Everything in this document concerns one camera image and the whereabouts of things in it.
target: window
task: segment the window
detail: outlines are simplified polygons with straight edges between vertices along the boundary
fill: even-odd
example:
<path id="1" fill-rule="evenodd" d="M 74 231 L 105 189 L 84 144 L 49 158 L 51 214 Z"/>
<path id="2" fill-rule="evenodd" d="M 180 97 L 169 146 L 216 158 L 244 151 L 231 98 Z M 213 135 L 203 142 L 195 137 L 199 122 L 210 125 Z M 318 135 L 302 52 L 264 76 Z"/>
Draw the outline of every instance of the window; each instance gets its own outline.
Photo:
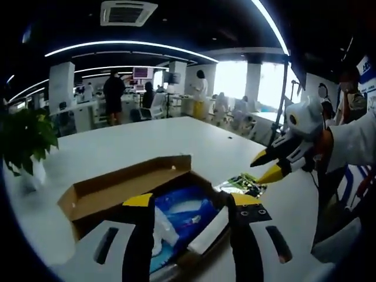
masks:
<path id="1" fill-rule="evenodd" d="M 214 94 L 224 92 L 227 97 L 241 99 L 246 93 L 246 83 L 246 61 L 228 61 L 217 64 Z"/>
<path id="2" fill-rule="evenodd" d="M 18 104 L 16 107 L 17 107 L 17 109 L 21 109 L 21 108 L 24 108 L 25 106 L 26 106 L 26 103 L 22 102 L 22 103 Z"/>
<path id="3" fill-rule="evenodd" d="M 157 90 L 158 85 L 162 85 L 163 88 L 167 88 L 167 83 L 163 83 L 163 71 L 157 71 L 154 73 L 154 78 L 153 78 L 153 89 Z"/>
<path id="4" fill-rule="evenodd" d="M 260 87 L 257 101 L 265 106 L 277 110 L 280 106 L 284 65 L 280 63 L 264 62 L 261 65 Z M 288 67 L 285 96 L 291 98 L 292 80 L 298 81 L 295 73 Z M 298 96 L 298 86 L 294 85 L 293 103 L 299 103 L 301 93 Z"/>

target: curved ceiling light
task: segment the curved ceiling light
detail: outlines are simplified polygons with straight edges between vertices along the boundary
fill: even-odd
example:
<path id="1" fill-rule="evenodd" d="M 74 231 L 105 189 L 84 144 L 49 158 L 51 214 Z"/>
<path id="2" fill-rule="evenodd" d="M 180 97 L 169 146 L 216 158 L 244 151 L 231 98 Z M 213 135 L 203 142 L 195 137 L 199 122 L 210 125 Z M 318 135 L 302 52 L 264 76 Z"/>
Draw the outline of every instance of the curved ceiling light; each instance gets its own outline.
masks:
<path id="1" fill-rule="evenodd" d="M 165 69 L 165 70 L 168 70 L 169 68 L 165 68 L 165 67 L 162 67 L 162 66 L 101 66 L 99 68 L 91 68 L 91 69 L 81 69 L 81 70 L 76 70 L 75 73 L 78 73 L 78 72 L 88 72 L 88 71 L 96 71 L 98 69 L 115 69 L 115 68 L 152 68 L 152 69 Z M 28 90 L 42 84 L 42 83 L 45 83 L 49 81 L 49 79 L 45 79 L 41 82 L 38 82 L 28 88 L 26 88 L 25 90 L 19 92 L 17 95 L 15 95 L 14 97 L 12 97 L 12 99 L 9 100 L 9 102 L 13 101 L 14 99 L 16 99 L 19 95 L 22 95 L 24 94 L 25 92 L 27 92 Z"/>
<path id="2" fill-rule="evenodd" d="M 34 85 L 32 85 L 32 86 L 26 88 L 25 90 L 19 92 L 17 95 L 15 95 L 14 97 L 12 97 L 12 99 L 10 99 L 9 101 L 10 101 L 10 102 L 13 101 L 13 100 L 16 99 L 19 95 L 24 94 L 26 91 L 28 91 L 28 90 L 30 90 L 30 89 L 32 89 L 32 88 L 34 88 L 34 87 L 36 87 L 36 86 L 38 86 L 38 85 L 40 85 L 40 84 L 42 84 L 42 83 L 45 83 L 45 82 L 47 82 L 48 80 L 49 80 L 49 79 L 45 79 L 45 80 L 43 80 L 43 81 L 41 81 L 41 82 L 38 82 L 37 84 L 34 84 Z"/>
<path id="3" fill-rule="evenodd" d="M 87 43 L 72 45 L 72 46 L 69 46 L 69 47 L 65 47 L 65 48 L 62 48 L 62 49 L 58 49 L 58 50 L 49 52 L 45 55 L 45 57 L 49 57 L 49 56 L 52 56 L 52 55 L 57 54 L 57 53 L 61 53 L 61 52 L 67 51 L 67 50 L 76 49 L 76 48 L 80 48 L 80 47 L 93 46 L 93 45 L 104 45 L 104 44 L 136 44 L 136 45 L 154 46 L 154 47 L 160 47 L 160 48 L 166 48 L 166 49 L 170 49 L 170 50 L 174 50 L 174 51 L 184 52 L 184 53 L 187 53 L 187 54 L 191 54 L 191 55 L 194 55 L 194 56 L 197 56 L 197 57 L 207 59 L 207 60 L 212 61 L 214 63 L 218 63 L 217 60 L 215 60 L 211 57 L 208 57 L 208 56 L 205 56 L 205 55 L 202 55 L 202 54 L 199 54 L 199 53 L 195 53 L 195 52 L 192 52 L 192 51 L 189 51 L 189 50 L 185 50 L 185 49 L 182 49 L 182 48 L 164 45 L 164 44 L 158 44 L 158 43 L 142 42 L 142 41 L 129 41 L 129 40 L 96 41 L 96 42 L 87 42 Z"/>
<path id="4" fill-rule="evenodd" d="M 98 68 L 76 70 L 75 73 L 96 71 L 98 69 L 119 69 L 119 68 L 147 68 L 147 69 L 166 69 L 166 70 L 169 69 L 169 68 L 162 67 L 162 66 L 100 66 Z"/>
<path id="5" fill-rule="evenodd" d="M 161 54 L 161 53 L 139 52 L 139 51 L 100 51 L 100 52 L 91 52 L 91 53 L 86 53 L 86 54 L 72 56 L 72 59 L 80 58 L 80 57 L 85 57 L 85 56 L 92 56 L 92 55 L 117 54 L 117 53 L 125 53 L 125 54 L 131 54 L 132 53 L 132 54 L 141 54 L 141 55 L 162 56 L 162 57 L 167 57 L 167 58 L 170 58 L 170 59 L 177 59 L 177 60 L 180 60 L 180 61 L 197 63 L 194 60 L 188 60 L 188 59 L 184 59 L 184 58 L 181 58 L 181 57 L 164 55 L 164 54 Z"/>
<path id="6" fill-rule="evenodd" d="M 29 96 L 31 96 L 31 95 L 33 95 L 33 94 L 35 94 L 35 93 L 38 93 L 39 91 L 42 91 L 42 90 L 45 90 L 45 87 L 42 87 L 42 88 L 40 88 L 40 89 L 38 89 L 38 90 L 36 90 L 36 91 L 33 91 L 33 92 L 27 94 L 26 97 L 29 97 Z"/>
<path id="7" fill-rule="evenodd" d="M 259 9 L 261 14 L 264 16 L 265 20 L 268 22 L 270 28 L 273 30 L 273 32 L 274 32 L 275 36 L 277 37 L 285 55 L 290 56 L 290 53 L 288 52 L 288 49 L 287 49 L 287 45 L 284 42 L 283 37 L 282 37 L 280 31 L 278 30 L 276 23 L 273 21 L 273 19 L 269 15 L 268 11 L 265 9 L 264 5 L 260 2 L 260 0 L 252 0 L 252 2 L 253 2 L 253 4 L 255 4 L 257 9 Z"/>
<path id="8" fill-rule="evenodd" d="M 6 81 L 6 84 L 8 84 L 12 79 L 14 78 L 14 75 L 12 75 L 8 80 Z"/>

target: black ceiling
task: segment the black ceiling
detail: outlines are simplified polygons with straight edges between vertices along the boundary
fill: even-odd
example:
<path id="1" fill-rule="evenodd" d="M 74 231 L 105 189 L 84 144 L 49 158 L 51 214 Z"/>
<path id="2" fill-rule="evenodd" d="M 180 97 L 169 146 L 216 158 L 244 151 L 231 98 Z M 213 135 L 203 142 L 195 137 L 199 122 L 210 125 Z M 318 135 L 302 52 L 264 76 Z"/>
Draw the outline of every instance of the black ceiling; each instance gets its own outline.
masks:
<path id="1" fill-rule="evenodd" d="M 109 65 L 157 65 L 166 58 L 151 52 L 208 63 L 178 51 L 140 45 L 101 45 L 74 49 L 45 58 L 44 54 L 78 43 L 135 40 L 204 52 L 234 47 L 276 47 L 279 42 L 251 0 L 149 0 L 157 10 L 141 28 L 100 26 L 100 0 L 25 1 L 8 3 L 2 77 L 15 74 L 8 95 L 48 77 L 49 67 L 73 58 L 76 69 Z M 263 0 L 287 46 L 307 72 L 330 77 L 343 58 L 352 32 L 343 27 L 339 0 Z"/>

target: ceiling vent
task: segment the ceiling vent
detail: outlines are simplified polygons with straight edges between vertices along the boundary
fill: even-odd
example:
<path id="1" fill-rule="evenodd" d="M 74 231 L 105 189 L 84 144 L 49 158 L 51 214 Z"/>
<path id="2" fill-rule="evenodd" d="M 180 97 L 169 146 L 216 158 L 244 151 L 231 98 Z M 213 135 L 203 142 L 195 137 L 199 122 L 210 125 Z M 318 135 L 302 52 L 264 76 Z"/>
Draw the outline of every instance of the ceiling vent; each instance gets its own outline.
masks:
<path id="1" fill-rule="evenodd" d="M 157 7 L 140 1 L 105 1 L 100 6 L 100 25 L 143 26 Z"/>

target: white flower pot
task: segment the white flower pot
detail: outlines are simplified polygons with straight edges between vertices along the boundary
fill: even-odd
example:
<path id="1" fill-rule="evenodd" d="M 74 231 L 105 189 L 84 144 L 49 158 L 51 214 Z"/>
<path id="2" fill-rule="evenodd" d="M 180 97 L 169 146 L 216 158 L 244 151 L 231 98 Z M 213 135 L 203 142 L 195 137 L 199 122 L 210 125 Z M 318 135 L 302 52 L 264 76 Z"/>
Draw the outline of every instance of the white flower pot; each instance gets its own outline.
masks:
<path id="1" fill-rule="evenodd" d="M 24 169 L 20 170 L 23 188 L 27 193 L 41 189 L 46 181 L 46 170 L 43 166 L 43 161 L 38 162 L 33 156 L 31 161 L 33 162 L 33 175 Z"/>

